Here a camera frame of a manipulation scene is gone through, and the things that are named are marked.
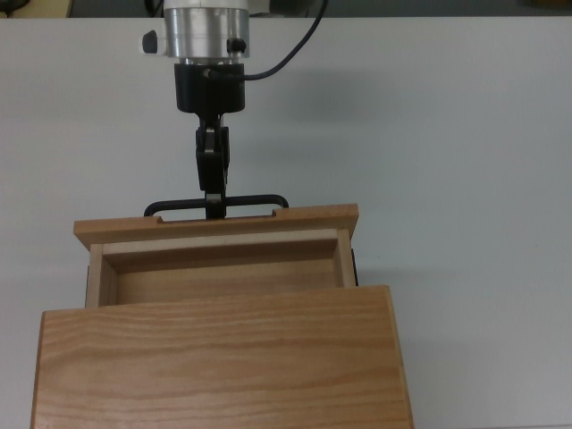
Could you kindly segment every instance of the cable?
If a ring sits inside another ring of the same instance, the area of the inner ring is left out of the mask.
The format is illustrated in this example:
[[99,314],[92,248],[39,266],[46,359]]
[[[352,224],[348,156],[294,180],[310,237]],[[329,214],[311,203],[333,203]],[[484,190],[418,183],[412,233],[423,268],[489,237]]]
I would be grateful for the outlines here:
[[158,4],[157,7],[153,10],[153,14],[151,15],[151,18],[155,18],[157,15],[157,12],[159,12],[159,9],[161,9],[161,6],[163,6],[163,0],[161,0]]
[[310,27],[310,29],[307,31],[306,35],[299,41],[299,43],[294,47],[294,49],[292,49],[290,51],[290,53],[288,55],[286,55],[284,57],[284,59],[282,61],[280,61],[278,64],[276,64],[272,69],[268,70],[268,71],[264,71],[262,73],[257,73],[257,74],[245,74],[243,76],[237,76],[234,74],[228,74],[228,73],[220,73],[218,71],[214,71],[214,70],[209,70],[207,72],[207,76],[211,79],[223,79],[223,80],[238,80],[238,81],[243,81],[243,80],[261,80],[261,79],[265,79],[265,78],[269,78],[270,76],[272,76],[273,74],[276,74],[277,72],[279,72],[287,63],[290,62],[290,60],[292,58],[294,58],[294,56],[300,51],[300,49],[302,49],[302,47],[304,47],[304,45],[308,42],[308,40],[312,37],[312,35],[315,32],[315,29],[318,28],[318,25],[320,24],[320,21],[322,20],[322,18],[324,17],[325,14],[325,10],[328,7],[328,0],[323,0],[322,1],[322,7],[320,7],[320,11],[318,12],[317,16],[315,17],[314,23],[312,24],[312,27]]

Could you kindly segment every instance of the black cable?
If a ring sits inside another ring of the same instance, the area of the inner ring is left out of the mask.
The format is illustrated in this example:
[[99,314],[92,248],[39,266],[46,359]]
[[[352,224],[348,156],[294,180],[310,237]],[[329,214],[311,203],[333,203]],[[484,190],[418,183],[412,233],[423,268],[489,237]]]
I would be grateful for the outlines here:
[[153,11],[152,18],[155,18],[155,17],[156,17],[157,12],[159,12],[159,9],[161,9],[162,6],[163,6],[163,0],[161,0],[161,1],[157,4],[157,7],[156,7],[155,10]]
[[310,29],[307,31],[306,35],[299,41],[299,43],[294,47],[294,49],[292,49],[290,51],[290,53],[288,55],[286,55],[286,57],[284,57],[284,59],[282,61],[280,61],[278,64],[276,64],[272,69],[270,69],[268,71],[264,71],[262,73],[245,74],[243,76],[237,76],[237,75],[233,75],[233,74],[220,73],[218,71],[209,70],[207,76],[209,78],[212,78],[212,79],[238,80],[238,81],[261,80],[261,79],[269,78],[273,74],[279,72],[287,63],[290,62],[290,60],[292,58],[294,58],[294,56],[299,52],[299,50],[302,49],[302,47],[304,47],[304,45],[308,42],[308,40],[314,34],[315,29],[317,29],[318,25],[320,25],[320,21],[324,17],[325,10],[327,7],[328,7],[328,0],[323,0],[322,1],[322,7],[320,7],[320,11],[318,12],[317,16],[315,17],[315,20],[314,20],[314,23],[312,24],[312,27],[310,27]]
[[152,18],[151,13],[153,13],[153,9],[155,9],[153,6],[153,0],[145,0],[145,9],[147,10],[149,18]]

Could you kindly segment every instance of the light wood surface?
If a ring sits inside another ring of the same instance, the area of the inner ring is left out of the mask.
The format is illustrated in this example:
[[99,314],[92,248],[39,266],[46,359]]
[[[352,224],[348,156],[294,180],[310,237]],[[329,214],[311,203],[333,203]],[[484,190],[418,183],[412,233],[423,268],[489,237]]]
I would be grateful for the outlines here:
[[117,273],[332,257],[336,230],[282,231],[103,245]]
[[86,307],[354,287],[357,220],[358,207],[345,205],[221,221],[76,222],[91,249]]
[[405,429],[386,287],[46,312],[33,429]]
[[118,276],[115,304],[330,289],[336,285],[331,259],[146,271]]
[[117,272],[105,260],[104,245],[94,244],[89,251],[86,308],[114,306],[117,300]]
[[356,286],[354,259],[351,255],[351,241],[348,230],[337,231],[338,240],[333,254],[333,266],[336,271],[336,282],[339,288]]
[[77,221],[73,233],[86,248],[92,244],[178,239],[251,232],[346,229],[351,237],[358,205],[283,208],[269,216],[164,222],[159,216]]
[[347,230],[92,244],[86,307],[355,285]]
[[24,7],[14,11],[10,18],[67,18],[71,9],[71,0],[30,0]]

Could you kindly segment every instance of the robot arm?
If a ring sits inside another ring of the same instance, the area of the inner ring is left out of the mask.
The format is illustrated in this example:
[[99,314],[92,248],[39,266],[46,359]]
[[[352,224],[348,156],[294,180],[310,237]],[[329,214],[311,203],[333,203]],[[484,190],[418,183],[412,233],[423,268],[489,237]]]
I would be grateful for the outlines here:
[[[223,115],[244,109],[245,80],[264,79],[276,73],[304,46],[324,15],[328,2],[323,0],[314,24],[281,63],[270,71],[245,75],[240,59],[247,58],[250,53],[250,13],[266,9],[272,12],[277,5],[283,7],[287,3],[310,6],[313,1],[164,0],[164,37],[150,31],[142,39],[141,48],[145,54],[179,59],[174,65],[177,107],[182,112],[196,114],[199,119],[196,157],[207,218],[224,218],[226,207],[233,205],[233,200],[238,201],[226,197],[229,129],[223,126]],[[255,198],[255,201],[260,204],[261,200]],[[159,211],[158,207],[180,209],[189,206],[188,202],[183,205],[172,201],[155,203],[148,213]]]

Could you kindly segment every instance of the wooden box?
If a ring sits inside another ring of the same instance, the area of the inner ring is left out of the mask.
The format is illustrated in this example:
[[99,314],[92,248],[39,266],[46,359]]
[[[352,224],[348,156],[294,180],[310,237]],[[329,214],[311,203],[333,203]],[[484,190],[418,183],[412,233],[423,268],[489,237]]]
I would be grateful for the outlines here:
[[358,208],[75,224],[86,307],[42,316],[32,429],[412,429]]
[[76,222],[90,250],[86,307],[353,287],[357,221],[358,207],[346,205],[221,221]]

